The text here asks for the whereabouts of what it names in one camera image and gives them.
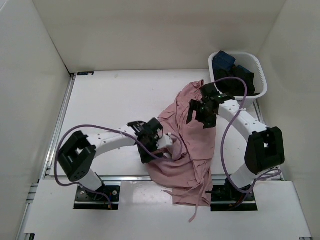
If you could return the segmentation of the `pink trousers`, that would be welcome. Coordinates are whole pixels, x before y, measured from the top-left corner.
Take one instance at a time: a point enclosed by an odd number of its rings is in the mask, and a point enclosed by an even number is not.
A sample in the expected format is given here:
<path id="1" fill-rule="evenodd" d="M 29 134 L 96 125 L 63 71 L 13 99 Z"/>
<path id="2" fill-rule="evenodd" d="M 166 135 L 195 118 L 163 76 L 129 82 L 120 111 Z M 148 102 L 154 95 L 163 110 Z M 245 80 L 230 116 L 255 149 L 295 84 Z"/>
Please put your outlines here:
<path id="1" fill-rule="evenodd" d="M 217 129 L 204 129 L 195 119 L 187 123 L 190 101 L 201 100 L 200 88 L 204 85 L 204 80 L 188 83 L 158 116 L 164 133 L 173 134 L 173 145 L 166 149 L 172 159 L 153 160 L 146 164 L 146 169 L 153 182 L 168 189 L 173 204 L 211 204 L 211 165 Z"/>

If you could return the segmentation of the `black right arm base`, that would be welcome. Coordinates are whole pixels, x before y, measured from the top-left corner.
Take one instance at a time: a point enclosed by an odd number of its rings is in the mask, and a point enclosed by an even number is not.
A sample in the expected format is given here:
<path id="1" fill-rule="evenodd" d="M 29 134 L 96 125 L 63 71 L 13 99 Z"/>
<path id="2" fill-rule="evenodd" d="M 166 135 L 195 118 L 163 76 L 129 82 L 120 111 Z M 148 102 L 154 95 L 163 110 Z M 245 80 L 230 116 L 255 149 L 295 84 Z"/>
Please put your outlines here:
<path id="1" fill-rule="evenodd" d="M 228 181 L 224 185 L 213 185 L 212 189 L 205 193 L 211 197 L 210 210 L 212 212 L 258 211 L 254 192 L 239 192 Z"/>

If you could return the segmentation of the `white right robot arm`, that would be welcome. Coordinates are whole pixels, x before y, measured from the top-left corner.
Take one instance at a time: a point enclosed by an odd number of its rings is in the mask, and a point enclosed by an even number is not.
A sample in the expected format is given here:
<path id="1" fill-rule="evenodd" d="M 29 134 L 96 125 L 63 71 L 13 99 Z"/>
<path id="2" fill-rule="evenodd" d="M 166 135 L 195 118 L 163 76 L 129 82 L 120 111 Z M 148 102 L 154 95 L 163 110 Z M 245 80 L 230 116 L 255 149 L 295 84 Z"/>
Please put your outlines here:
<path id="1" fill-rule="evenodd" d="M 219 93 L 214 83 L 200 88 L 201 100 L 191 100 L 187 122 L 196 120 L 205 129 L 214 128 L 217 116 L 228 121 L 245 139 L 244 164 L 233 174 L 227 174 L 224 193 L 230 200 L 252 191 L 257 180 L 285 162 L 283 133 L 278 127 L 268 127 L 251 116 L 233 96 Z"/>

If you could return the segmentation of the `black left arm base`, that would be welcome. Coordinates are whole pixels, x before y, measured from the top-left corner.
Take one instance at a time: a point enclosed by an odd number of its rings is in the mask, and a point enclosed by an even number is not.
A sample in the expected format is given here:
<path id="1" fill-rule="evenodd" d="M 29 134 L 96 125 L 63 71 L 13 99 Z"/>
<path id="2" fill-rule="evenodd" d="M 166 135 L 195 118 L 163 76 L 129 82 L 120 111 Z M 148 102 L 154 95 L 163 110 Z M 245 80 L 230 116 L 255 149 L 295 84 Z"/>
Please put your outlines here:
<path id="1" fill-rule="evenodd" d="M 80 186 L 77 187 L 73 208 L 75 210 L 118 210 L 120 200 L 120 185 L 106 185 L 103 193 L 109 197 L 91 193 Z"/>

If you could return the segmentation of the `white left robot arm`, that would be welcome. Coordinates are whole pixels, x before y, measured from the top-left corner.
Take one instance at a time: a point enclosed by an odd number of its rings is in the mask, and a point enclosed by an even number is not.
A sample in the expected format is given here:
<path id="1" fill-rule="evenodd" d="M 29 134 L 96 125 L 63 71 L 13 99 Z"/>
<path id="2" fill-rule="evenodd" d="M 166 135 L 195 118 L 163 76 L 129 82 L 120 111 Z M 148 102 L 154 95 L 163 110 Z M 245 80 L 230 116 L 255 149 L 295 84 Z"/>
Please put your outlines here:
<path id="1" fill-rule="evenodd" d="M 156 118 L 149 122 L 129 122 L 118 129 L 101 127 L 101 133 L 91 135 L 76 127 L 59 148 L 56 160 L 71 183 L 83 187 L 93 200 L 100 200 L 106 187 L 91 168 L 94 159 L 131 146 L 137 146 L 143 164 L 162 159 L 163 150 L 173 145 L 172 135 L 164 133 L 163 129 Z"/>

